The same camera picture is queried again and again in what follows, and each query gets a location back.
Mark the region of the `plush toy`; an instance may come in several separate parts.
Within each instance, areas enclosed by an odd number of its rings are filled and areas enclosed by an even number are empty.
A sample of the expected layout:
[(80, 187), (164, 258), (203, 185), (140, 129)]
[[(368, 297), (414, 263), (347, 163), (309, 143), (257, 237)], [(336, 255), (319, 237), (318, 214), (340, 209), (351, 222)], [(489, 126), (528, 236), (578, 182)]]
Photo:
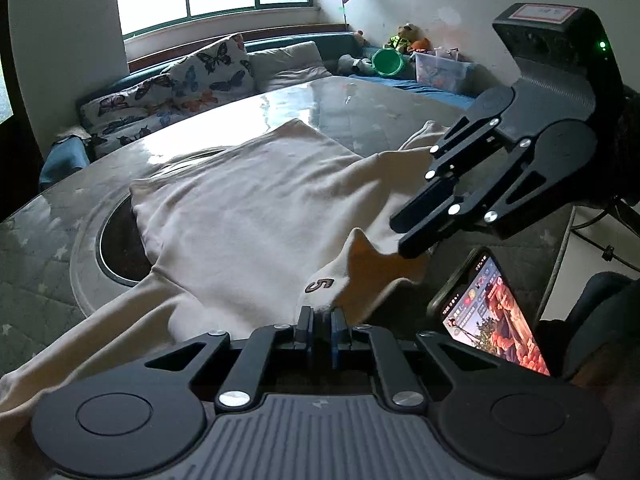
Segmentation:
[(384, 47), (393, 49), (400, 54), (411, 54), (413, 52), (425, 53), (432, 48), (431, 41), (423, 37), (420, 30), (411, 23), (400, 25), (394, 36), (386, 41)]

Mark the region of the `butterfly pillow upright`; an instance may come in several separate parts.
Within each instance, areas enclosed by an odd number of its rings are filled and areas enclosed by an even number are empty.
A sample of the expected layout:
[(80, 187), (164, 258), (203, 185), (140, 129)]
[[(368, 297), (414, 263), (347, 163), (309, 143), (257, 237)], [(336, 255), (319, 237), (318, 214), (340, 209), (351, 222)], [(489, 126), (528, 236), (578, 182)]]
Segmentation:
[(215, 41), (171, 64), (163, 73), (171, 82), (172, 102), (189, 113), (247, 98), (256, 90), (241, 34)]

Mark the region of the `smartphone with lit screen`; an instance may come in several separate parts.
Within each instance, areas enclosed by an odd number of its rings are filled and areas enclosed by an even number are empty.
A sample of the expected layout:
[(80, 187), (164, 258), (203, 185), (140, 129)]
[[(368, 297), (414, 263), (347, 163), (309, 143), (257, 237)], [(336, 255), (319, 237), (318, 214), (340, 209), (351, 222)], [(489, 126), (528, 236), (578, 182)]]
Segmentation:
[(426, 315), (462, 344), (550, 374), (506, 276), (487, 248), (469, 254), (428, 304)]

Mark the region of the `blue sofa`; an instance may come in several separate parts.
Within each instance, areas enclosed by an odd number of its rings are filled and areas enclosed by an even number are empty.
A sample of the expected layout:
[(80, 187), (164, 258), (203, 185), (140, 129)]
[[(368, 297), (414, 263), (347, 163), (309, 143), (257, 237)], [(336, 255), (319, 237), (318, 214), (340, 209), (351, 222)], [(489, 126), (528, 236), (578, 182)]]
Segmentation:
[(421, 84), (404, 56), (400, 72), (382, 77), (372, 64), (374, 47), (356, 32), (294, 35), (250, 41), (242, 34), (156, 64), (96, 90), (76, 103), (78, 125), (52, 145), (40, 172), (43, 190), (123, 146), (183, 119), (265, 92), (332, 76), (370, 79), (377, 84), (425, 94), (465, 110), (472, 102), (465, 86), (475, 70), (455, 62), (454, 78)]

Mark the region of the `clear plastic storage box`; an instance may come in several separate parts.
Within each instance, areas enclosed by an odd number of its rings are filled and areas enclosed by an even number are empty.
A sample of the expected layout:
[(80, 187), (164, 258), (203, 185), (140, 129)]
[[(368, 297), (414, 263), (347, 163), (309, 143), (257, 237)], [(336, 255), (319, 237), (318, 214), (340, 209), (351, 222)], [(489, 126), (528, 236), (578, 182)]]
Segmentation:
[(419, 84), (457, 94), (471, 89), (475, 63), (422, 52), (414, 54), (414, 62)]

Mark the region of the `cream sweatshirt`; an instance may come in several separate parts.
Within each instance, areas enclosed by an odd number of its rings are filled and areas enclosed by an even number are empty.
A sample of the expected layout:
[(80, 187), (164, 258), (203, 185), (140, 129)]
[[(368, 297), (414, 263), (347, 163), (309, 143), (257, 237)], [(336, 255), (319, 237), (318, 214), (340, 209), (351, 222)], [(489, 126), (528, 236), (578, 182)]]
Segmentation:
[(427, 256), (398, 254), (390, 217), (443, 134), (427, 122), (398, 150), (360, 157), (292, 120), (178, 176), (134, 181), (150, 274), (2, 378), (2, 441), (45, 394), (159, 348), (209, 330), (244, 338), (303, 306), (358, 324), (419, 284)]

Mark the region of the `green plastic bucket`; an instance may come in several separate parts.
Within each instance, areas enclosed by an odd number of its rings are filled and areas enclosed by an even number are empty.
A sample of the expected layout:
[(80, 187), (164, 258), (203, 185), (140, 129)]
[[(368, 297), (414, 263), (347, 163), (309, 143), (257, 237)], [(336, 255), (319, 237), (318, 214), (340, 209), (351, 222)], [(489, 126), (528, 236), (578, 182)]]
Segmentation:
[(395, 77), (405, 67), (402, 55), (393, 48), (378, 49), (371, 58), (372, 67), (381, 77)]

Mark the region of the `beige cushion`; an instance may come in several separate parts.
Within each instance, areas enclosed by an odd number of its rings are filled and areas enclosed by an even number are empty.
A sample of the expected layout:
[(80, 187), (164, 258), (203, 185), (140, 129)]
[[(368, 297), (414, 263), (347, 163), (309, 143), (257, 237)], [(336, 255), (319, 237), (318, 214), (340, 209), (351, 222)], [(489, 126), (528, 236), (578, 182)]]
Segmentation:
[(312, 41), (256, 51), (248, 55), (248, 60), (254, 70), (258, 93), (332, 76), (324, 66), (320, 52)]

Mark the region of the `grey quilted table cover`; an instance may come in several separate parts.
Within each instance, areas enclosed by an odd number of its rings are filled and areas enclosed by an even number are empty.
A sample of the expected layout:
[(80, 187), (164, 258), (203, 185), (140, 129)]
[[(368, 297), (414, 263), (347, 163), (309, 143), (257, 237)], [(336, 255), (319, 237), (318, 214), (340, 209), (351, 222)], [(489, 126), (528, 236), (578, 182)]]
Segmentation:
[(74, 380), (226, 330), (420, 306), (489, 246), (534, 315), (570, 214), (508, 240), (459, 233), (399, 257), (390, 217), (460, 108), (362, 79), (253, 96), (121, 148), (1, 226), (1, 474), (42, 479), (27, 426)]

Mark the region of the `butterfly pillow long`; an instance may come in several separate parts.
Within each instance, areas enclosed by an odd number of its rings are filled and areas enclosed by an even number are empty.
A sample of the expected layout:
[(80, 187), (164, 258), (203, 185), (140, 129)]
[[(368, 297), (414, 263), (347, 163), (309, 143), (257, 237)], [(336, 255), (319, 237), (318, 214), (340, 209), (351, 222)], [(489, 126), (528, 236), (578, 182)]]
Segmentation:
[(172, 98), (175, 81), (166, 75), (81, 105), (81, 125), (89, 133), (95, 159), (122, 148), (183, 118)]

